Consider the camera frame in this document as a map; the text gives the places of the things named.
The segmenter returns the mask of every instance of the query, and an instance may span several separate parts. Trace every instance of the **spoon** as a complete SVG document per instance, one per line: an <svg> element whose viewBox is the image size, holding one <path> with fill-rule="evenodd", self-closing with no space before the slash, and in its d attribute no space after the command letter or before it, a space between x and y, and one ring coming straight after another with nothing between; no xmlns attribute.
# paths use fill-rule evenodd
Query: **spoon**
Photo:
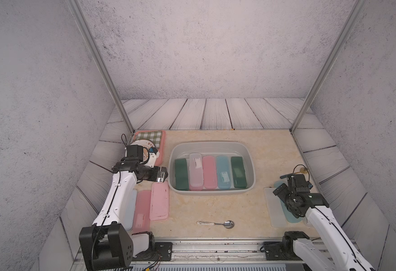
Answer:
<svg viewBox="0 0 396 271"><path fill-rule="evenodd" d="M197 221L198 225L222 225L227 229L232 229L234 227L234 222L231 220L227 220L224 223L213 223L213 222L206 222L206 221Z"/></svg>

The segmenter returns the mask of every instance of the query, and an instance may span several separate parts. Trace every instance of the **checkered cloth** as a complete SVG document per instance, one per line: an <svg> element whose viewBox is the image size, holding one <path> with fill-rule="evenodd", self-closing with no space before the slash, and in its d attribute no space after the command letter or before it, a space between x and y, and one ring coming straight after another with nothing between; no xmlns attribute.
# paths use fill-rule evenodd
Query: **checkered cloth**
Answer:
<svg viewBox="0 0 396 271"><path fill-rule="evenodd" d="M138 134L135 137L135 140L138 139L151 140L156 145L156 148L159 149L160 141L162 139L162 131L138 132Z"/></svg>

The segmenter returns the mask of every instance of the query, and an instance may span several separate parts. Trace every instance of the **mounting plate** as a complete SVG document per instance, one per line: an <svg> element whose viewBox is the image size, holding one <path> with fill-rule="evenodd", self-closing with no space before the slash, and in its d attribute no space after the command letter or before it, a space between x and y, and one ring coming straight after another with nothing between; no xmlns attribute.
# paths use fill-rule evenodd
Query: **mounting plate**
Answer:
<svg viewBox="0 0 396 271"><path fill-rule="evenodd" d="M302 261L302 259L297 256L288 257L285 255L281 250L281 242L264 242L263 245L270 245L264 248L267 261Z"/></svg>
<svg viewBox="0 0 396 271"><path fill-rule="evenodd" d="M160 261L168 262L171 260L172 243L171 242L156 242L155 249L160 252ZM150 254L147 252L139 253L136 258L133 258L134 262L155 262L158 254Z"/></svg>

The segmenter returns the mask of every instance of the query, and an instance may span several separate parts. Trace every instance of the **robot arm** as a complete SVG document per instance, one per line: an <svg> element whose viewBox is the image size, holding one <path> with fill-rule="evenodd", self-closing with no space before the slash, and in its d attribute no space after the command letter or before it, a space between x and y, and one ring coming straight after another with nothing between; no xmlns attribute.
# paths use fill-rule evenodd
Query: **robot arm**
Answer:
<svg viewBox="0 0 396 271"><path fill-rule="evenodd" d="M306 217L319 233L335 264L326 258L303 232L286 232L288 254L301 258L314 271L374 271L371 264L353 246L335 219L329 204L319 193L310 193L303 174L287 177L273 193L295 217Z"/></svg>
<svg viewBox="0 0 396 271"><path fill-rule="evenodd" d="M129 266L132 257L146 251L154 243L151 232L129 236L122 226L127 219L125 215L128 199L137 180L163 182L168 176L165 167L154 166L155 153L149 154L146 165L141 164L142 154L142 146L127 146L127 156L112 168L112 185L102 210L92 226L82 228L79 234L88 271ZM105 235L108 240L101 241Z"/></svg>

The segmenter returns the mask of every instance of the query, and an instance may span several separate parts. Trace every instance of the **pink lid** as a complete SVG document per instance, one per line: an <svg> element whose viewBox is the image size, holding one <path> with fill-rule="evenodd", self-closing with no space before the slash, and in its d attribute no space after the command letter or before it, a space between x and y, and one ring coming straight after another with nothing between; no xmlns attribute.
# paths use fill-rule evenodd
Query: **pink lid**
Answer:
<svg viewBox="0 0 396 271"><path fill-rule="evenodd" d="M214 156L204 156L202 158L202 168L204 175L204 187L206 189L217 188L216 159Z"/></svg>
<svg viewBox="0 0 396 271"><path fill-rule="evenodd" d="M133 217L133 232L150 230L150 200L151 190L142 190L136 196L135 215Z"/></svg>
<svg viewBox="0 0 396 271"><path fill-rule="evenodd" d="M168 182L155 182L151 186L150 220L167 220L169 215Z"/></svg>
<svg viewBox="0 0 396 271"><path fill-rule="evenodd" d="M201 154L189 155L189 189L202 190L204 187L204 176L202 170Z"/></svg>

